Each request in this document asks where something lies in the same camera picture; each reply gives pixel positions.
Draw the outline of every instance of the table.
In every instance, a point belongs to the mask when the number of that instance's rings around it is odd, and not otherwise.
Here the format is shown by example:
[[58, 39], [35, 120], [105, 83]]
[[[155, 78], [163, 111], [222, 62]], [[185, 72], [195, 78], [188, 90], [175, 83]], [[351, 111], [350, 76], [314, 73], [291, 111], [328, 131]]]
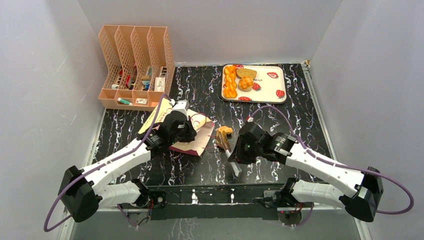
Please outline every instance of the table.
[[[274, 106], [285, 113], [297, 134], [313, 150], [330, 156], [301, 64], [269, 64], [284, 71], [287, 101]], [[171, 85], [170, 97], [188, 100], [190, 109], [206, 114], [215, 128], [226, 125], [237, 133], [243, 122], [263, 103], [223, 101], [220, 98], [223, 66], [177, 67]], [[136, 136], [150, 112], [107, 109], [97, 142], [93, 163], [104, 159], [126, 146]], [[284, 119], [267, 108], [255, 116], [264, 130], [289, 133]], [[237, 140], [233, 137], [232, 147]], [[241, 176], [236, 178], [227, 163], [227, 157], [218, 149], [206, 149], [201, 157], [169, 151], [147, 163], [134, 167], [118, 177], [113, 184], [139, 178], [147, 186], [190, 186], [224, 184], [284, 183], [297, 177], [305, 181], [319, 181], [314, 176], [278, 162], [258, 158], [255, 164], [241, 165]]]

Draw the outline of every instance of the white wall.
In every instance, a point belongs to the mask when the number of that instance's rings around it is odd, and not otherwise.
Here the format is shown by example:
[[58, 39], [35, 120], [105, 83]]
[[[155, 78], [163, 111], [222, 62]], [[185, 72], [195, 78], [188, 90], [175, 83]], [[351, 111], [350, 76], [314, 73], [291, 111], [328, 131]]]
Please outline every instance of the white wall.
[[[411, 212], [377, 215], [373, 240], [424, 236], [424, 2], [344, 0], [311, 61], [339, 161], [374, 166], [415, 196]], [[387, 181], [381, 210], [407, 196]]]
[[167, 26], [183, 65], [311, 59], [342, 0], [78, 0], [103, 25]]
[[87, 159], [105, 60], [76, 0], [1, 1], [0, 33], [0, 239], [54, 240], [44, 219]]

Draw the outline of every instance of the paper bag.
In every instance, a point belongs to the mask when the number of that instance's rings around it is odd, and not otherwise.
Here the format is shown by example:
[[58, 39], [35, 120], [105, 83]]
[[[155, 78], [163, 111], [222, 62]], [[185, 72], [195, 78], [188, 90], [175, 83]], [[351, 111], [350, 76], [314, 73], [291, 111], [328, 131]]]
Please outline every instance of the paper bag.
[[[146, 120], [146, 122], [141, 127], [138, 133], [144, 133], [149, 126], [152, 124], [153, 118], [155, 117], [156, 111], [158, 110], [158, 106], [151, 112], [150, 116]], [[163, 99], [160, 104], [159, 114], [156, 117], [155, 123], [163, 122], [165, 116], [172, 111], [172, 106], [170, 101], [167, 99]], [[192, 110], [187, 110], [187, 114], [191, 117], [191, 123], [193, 125], [194, 130], [196, 130], [197, 135], [192, 142], [176, 142], [172, 145], [169, 150], [177, 151], [180, 153], [190, 154], [194, 156], [200, 156], [205, 150], [206, 145], [209, 142], [210, 135], [214, 130], [215, 124], [206, 116], [197, 114], [197, 112]]]

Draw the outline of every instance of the desk organizer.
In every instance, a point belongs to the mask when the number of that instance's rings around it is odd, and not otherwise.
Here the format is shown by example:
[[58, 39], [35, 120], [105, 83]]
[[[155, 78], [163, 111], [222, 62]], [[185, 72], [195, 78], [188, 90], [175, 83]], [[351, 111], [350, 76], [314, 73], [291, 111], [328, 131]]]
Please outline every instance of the desk organizer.
[[[98, 39], [108, 69], [98, 96], [100, 102], [107, 109], [153, 111], [162, 94], [169, 95], [174, 77], [168, 28], [104, 25]], [[155, 91], [158, 77], [165, 78], [163, 91]], [[147, 101], [137, 103], [137, 99]]]

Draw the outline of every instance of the gray floor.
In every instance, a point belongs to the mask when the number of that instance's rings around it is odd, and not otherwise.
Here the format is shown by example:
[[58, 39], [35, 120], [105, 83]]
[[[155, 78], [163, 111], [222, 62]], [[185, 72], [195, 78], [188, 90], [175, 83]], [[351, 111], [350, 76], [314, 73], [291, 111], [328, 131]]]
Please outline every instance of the gray floor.
[[309, 222], [294, 230], [279, 221], [260, 218], [180, 218], [150, 221], [138, 231], [128, 227], [120, 212], [100, 211], [74, 225], [71, 240], [360, 240], [354, 221], [344, 210], [313, 212]]

